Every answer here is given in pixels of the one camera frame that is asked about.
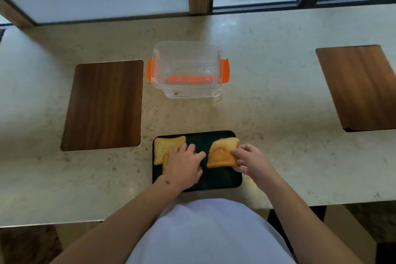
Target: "person's right arm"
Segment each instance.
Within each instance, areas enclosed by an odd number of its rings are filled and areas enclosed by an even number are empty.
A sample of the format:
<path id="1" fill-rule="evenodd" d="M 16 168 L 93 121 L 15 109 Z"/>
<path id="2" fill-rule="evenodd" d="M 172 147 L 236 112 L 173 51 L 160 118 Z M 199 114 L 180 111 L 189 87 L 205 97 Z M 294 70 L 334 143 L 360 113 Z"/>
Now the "person's right arm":
<path id="1" fill-rule="evenodd" d="M 362 264 L 282 179 L 258 148 L 245 144 L 231 152 L 239 158 L 240 166 L 234 169 L 250 176 L 268 196 L 299 263 Z"/>

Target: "beige table surface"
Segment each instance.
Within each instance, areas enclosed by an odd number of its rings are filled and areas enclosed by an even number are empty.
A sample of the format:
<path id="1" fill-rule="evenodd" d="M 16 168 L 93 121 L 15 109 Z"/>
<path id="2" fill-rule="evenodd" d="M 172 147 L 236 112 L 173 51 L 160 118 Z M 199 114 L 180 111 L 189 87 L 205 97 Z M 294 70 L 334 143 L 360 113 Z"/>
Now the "beige table surface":
<path id="1" fill-rule="evenodd" d="M 0 226 L 101 220 L 151 183 L 158 135 L 232 130 L 267 152 L 309 205 L 396 199 L 396 131 L 341 128 L 315 49 L 380 44 L 396 68 L 396 5 L 42 26 L 0 43 Z M 74 67 L 142 59 L 160 41 L 213 41 L 223 98 L 172 100 L 143 85 L 141 143 L 60 150 Z M 255 184 L 184 193 L 270 208 Z"/>

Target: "person's right hand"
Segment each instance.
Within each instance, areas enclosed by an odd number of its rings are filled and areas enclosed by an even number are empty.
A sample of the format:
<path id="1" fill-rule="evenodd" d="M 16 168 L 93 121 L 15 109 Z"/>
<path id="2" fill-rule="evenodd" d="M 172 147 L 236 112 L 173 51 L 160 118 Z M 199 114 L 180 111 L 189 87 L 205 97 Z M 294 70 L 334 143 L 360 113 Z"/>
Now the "person's right hand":
<path id="1" fill-rule="evenodd" d="M 243 144 L 232 149 L 231 153 L 238 158 L 239 166 L 234 166 L 234 170 L 251 177 L 262 191 L 265 188 L 265 181 L 278 174 L 267 156 L 253 145 Z"/>

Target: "plastic container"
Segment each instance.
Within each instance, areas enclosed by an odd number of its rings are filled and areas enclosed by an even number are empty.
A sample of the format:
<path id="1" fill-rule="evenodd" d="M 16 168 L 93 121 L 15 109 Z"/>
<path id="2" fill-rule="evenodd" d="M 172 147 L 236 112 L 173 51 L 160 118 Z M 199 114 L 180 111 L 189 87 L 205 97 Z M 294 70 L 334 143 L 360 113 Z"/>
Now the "plastic container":
<path id="1" fill-rule="evenodd" d="M 229 80 L 230 65 L 214 43 L 159 42 L 148 60 L 146 75 L 169 98 L 217 97 Z"/>

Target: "person's left hand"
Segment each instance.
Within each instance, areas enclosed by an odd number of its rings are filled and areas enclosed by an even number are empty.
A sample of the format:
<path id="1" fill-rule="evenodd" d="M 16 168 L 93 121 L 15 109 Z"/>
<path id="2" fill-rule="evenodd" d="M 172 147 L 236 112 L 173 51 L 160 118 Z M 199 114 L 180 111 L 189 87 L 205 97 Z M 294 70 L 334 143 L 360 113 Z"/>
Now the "person's left hand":
<path id="1" fill-rule="evenodd" d="M 168 185 L 175 186 L 180 192 L 196 184 L 202 175 L 201 161 L 206 153 L 194 154 L 195 145 L 186 143 L 173 149 L 169 155 L 166 172 L 163 175 Z"/>

